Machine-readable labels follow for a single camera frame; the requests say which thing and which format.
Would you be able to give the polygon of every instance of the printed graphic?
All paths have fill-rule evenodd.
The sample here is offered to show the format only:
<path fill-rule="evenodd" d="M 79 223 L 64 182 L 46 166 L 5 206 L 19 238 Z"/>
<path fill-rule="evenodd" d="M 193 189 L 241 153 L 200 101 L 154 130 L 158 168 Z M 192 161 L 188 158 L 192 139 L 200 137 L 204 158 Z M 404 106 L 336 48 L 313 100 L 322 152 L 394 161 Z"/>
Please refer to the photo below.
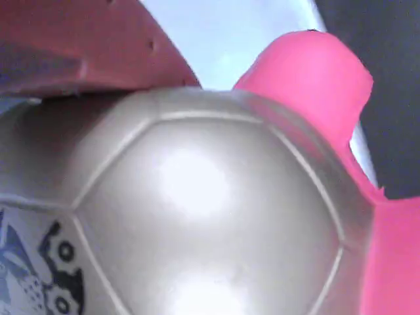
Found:
<path fill-rule="evenodd" d="M 5 239 L 0 242 L 0 315 L 82 315 L 83 273 L 75 264 L 74 246 L 60 233 L 60 223 L 52 224 L 38 247 L 51 273 L 52 282 L 44 283 L 18 232 L 11 225 L 3 226 L 3 217 L 2 210 L 0 235 Z"/>

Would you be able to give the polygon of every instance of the pink toy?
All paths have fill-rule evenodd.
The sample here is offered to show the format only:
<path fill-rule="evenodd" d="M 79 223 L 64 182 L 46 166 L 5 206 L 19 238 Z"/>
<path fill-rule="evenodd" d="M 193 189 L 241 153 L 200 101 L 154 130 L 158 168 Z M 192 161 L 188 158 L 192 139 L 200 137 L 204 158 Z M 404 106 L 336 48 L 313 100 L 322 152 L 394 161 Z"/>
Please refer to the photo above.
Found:
<path fill-rule="evenodd" d="M 199 85 L 137 0 L 6 1 L 0 15 L 0 94 Z"/>
<path fill-rule="evenodd" d="M 375 207 L 362 313 L 417 315 L 420 311 L 420 198 L 388 200 L 370 183 L 349 140 L 369 99 L 372 77 L 336 37 L 305 31 L 275 40 L 235 88 L 289 106 L 328 139 L 348 173 Z M 276 122 L 275 114 L 256 108 Z"/>

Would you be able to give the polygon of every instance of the red plastic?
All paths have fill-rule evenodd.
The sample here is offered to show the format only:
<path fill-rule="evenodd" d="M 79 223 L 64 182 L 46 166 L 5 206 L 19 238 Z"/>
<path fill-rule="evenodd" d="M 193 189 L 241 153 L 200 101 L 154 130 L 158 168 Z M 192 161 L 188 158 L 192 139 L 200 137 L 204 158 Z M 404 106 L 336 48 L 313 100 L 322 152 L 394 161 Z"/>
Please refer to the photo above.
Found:
<path fill-rule="evenodd" d="M 198 85 L 138 0 L 12 0 L 0 10 L 0 94 Z"/>
<path fill-rule="evenodd" d="M 388 200 L 363 174 L 349 141 L 372 77 L 336 37 L 304 31 L 279 37 L 235 88 L 289 106 L 328 140 L 375 208 L 363 315 L 420 314 L 420 198 Z"/>

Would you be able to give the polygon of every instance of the shiny surface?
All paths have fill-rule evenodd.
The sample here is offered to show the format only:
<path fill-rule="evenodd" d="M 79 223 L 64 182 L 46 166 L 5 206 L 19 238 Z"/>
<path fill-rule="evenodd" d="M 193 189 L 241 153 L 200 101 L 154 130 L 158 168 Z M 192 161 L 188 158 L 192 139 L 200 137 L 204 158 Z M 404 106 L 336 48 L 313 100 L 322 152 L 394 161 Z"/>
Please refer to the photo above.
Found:
<path fill-rule="evenodd" d="M 358 315 L 371 207 L 280 104 L 177 89 L 23 106 L 0 126 L 0 202 L 62 217 L 86 314 L 105 291 L 101 314 Z"/>
<path fill-rule="evenodd" d="M 141 2 L 187 59 L 204 89 L 231 89 L 256 57 L 285 33 L 326 30 L 313 0 Z M 360 124 L 350 147 L 364 173 L 377 186 Z"/>

